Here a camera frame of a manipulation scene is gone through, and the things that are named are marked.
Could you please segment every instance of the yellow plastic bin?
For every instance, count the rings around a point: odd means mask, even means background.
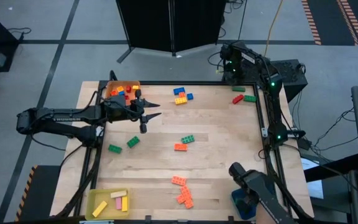
[[[116,209],[116,199],[110,197],[110,193],[126,190],[128,197],[128,211],[123,212]],[[102,201],[107,202],[106,208],[95,218],[92,213]],[[88,203],[86,204],[85,219],[87,220],[113,220],[124,219],[129,215],[129,190],[128,189],[93,189],[89,191]]]

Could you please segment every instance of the orange lego brick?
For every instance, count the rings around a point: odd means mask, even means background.
[[[179,176],[173,176],[172,177],[172,181],[173,184],[178,184],[178,185],[186,185],[186,178],[184,177],[179,177]]]
[[[186,201],[185,201],[185,207],[186,207],[187,209],[193,207],[193,201],[192,201],[192,199],[186,199]]]
[[[124,87],[122,87],[122,86],[117,87],[117,91],[118,92],[124,91]]]
[[[187,151],[187,145],[186,144],[176,143],[173,148],[175,149],[175,151]]]
[[[188,199],[191,199],[192,196],[191,196],[191,193],[190,193],[190,190],[187,186],[183,186],[180,188],[180,192],[181,194],[183,195],[183,197],[188,200]]]
[[[177,105],[184,104],[184,103],[187,103],[187,99],[186,99],[186,97],[176,98],[175,103]]]
[[[183,195],[179,195],[179,196],[177,196],[177,201],[178,201],[178,203],[183,203],[183,202],[185,202],[185,198],[184,198],[184,196]]]

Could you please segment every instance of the green lego brick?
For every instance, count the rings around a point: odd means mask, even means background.
[[[184,137],[184,138],[181,138],[180,140],[181,140],[181,142],[182,142],[183,144],[190,143],[190,142],[193,142],[193,141],[194,141],[194,136],[193,136],[193,135],[189,135],[189,136],[186,136],[186,137]]]
[[[231,88],[232,91],[241,91],[241,92],[245,92],[246,88],[245,87],[241,87],[241,86],[233,86]]]
[[[139,140],[139,138],[137,138],[137,136],[135,136],[135,137],[133,137],[131,140],[129,140],[128,142],[127,142],[127,145],[130,147],[130,148],[132,148],[132,147],[134,147],[137,143],[139,143],[140,142],[140,140]]]
[[[121,151],[122,151],[122,148],[120,148],[120,147],[118,147],[118,146],[114,146],[114,145],[111,144],[111,145],[109,146],[109,151],[110,151],[110,152],[115,152],[115,153],[120,154]]]
[[[255,103],[255,102],[256,102],[256,97],[254,97],[254,96],[247,96],[247,95],[245,95],[245,96],[244,96],[244,101],[246,101],[246,102],[253,102],[253,103]]]

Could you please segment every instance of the blue object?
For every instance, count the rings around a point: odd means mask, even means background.
[[[192,99],[194,99],[193,94],[187,93],[187,100],[192,100]]]
[[[173,94],[178,95],[181,92],[185,92],[185,87],[173,89]]]
[[[231,198],[234,206],[237,208],[237,212],[243,220],[248,220],[256,216],[256,205],[248,205],[244,199],[247,194],[242,189],[237,189],[231,192]]]

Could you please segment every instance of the red lego brick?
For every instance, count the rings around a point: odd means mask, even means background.
[[[188,200],[188,199],[191,199],[192,196],[191,196],[191,193],[190,193],[190,190],[187,186],[183,186],[180,188],[180,192],[181,194],[183,195],[183,197]]]
[[[173,148],[174,148],[175,151],[187,151],[187,145],[186,144],[176,143]]]
[[[240,102],[242,99],[244,99],[244,95],[238,95],[233,99],[233,104],[236,104]]]
[[[186,178],[183,178],[183,177],[179,177],[179,176],[173,176],[172,177],[172,181],[171,181],[173,184],[178,184],[178,185],[186,185]]]
[[[186,207],[187,209],[193,207],[193,201],[192,201],[192,199],[186,199],[186,200],[185,200],[185,207]]]
[[[183,203],[183,202],[185,202],[185,198],[184,198],[184,196],[183,195],[179,195],[179,196],[177,196],[177,201],[178,201],[178,203]]]

